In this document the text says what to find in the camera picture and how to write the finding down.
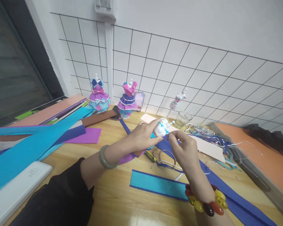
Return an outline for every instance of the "left hand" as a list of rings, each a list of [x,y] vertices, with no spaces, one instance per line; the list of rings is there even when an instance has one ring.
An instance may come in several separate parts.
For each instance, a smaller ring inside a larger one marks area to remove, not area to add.
[[[123,139],[124,145],[128,147],[128,153],[145,150],[164,139],[163,137],[150,138],[154,127],[159,121],[161,121],[161,119],[155,119],[149,124],[140,122],[137,127]]]

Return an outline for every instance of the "glass cup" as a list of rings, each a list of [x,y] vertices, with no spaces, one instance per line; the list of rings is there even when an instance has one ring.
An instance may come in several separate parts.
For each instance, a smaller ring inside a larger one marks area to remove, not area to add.
[[[178,112],[178,116],[176,117],[175,123],[173,125],[176,128],[180,129],[192,119],[193,119],[193,116],[191,116],[189,113],[180,111]]]

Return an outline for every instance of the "wooden table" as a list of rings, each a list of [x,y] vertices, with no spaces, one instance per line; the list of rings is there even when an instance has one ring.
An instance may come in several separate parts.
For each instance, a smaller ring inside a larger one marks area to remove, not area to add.
[[[144,112],[134,112],[129,119],[125,120],[130,130],[136,127],[143,114]],[[127,135],[119,121],[105,120],[91,127],[102,128],[98,144],[67,143],[61,146],[43,160],[44,163],[53,166],[53,171],[36,190],[47,184],[52,176],[62,173],[80,157],[87,158],[98,152],[103,145],[115,143]],[[211,160],[210,157],[202,153],[198,153],[198,155],[199,159],[204,163]],[[165,154],[162,154],[162,158],[170,161],[170,157]],[[213,163],[207,163],[207,165],[232,189],[257,206],[278,226],[283,225],[283,215],[245,172],[240,172],[237,169],[233,171],[221,169]],[[132,169],[172,180],[179,175],[174,170],[158,167],[156,163],[151,162],[145,155],[120,165],[114,170],[107,170],[95,185],[93,193],[94,205],[88,225],[197,225],[194,208],[188,202],[129,187]],[[188,183],[185,175],[179,181]],[[5,225],[8,225],[25,205],[26,202]],[[243,225],[229,210],[227,212],[235,225]]]

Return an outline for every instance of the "wire grid panel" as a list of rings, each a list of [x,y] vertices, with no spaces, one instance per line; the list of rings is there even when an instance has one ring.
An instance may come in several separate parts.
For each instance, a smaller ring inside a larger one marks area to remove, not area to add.
[[[103,81],[108,81],[103,73],[107,70],[103,23],[55,16],[61,18],[65,38],[60,32],[59,39],[72,62],[73,80],[78,80],[74,86],[82,94],[91,92],[83,85],[91,72],[101,71]],[[194,123],[258,123],[283,132],[283,63],[116,25],[113,59],[115,101],[124,92],[122,84],[132,78],[138,83],[136,90],[146,94],[144,112],[165,116],[175,95],[187,89],[187,99],[170,117],[185,110],[194,116]]]
[[[52,16],[76,94],[89,97],[92,93],[90,79],[96,74],[108,93],[104,23],[55,13]]]

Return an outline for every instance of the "pink bow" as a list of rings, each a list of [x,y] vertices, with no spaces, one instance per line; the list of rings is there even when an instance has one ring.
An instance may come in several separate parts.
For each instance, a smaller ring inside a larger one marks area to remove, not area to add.
[[[137,82],[134,81],[133,84],[132,84],[132,86],[128,88],[128,91],[129,91],[130,93],[134,93],[136,87],[137,87]]]
[[[104,94],[105,91],[104,91],[103,89],[101,89],[100,91],[94,90],[93,93],[94,93],[94,94],[96,94],[96,93],[103,93],[103,94]]]

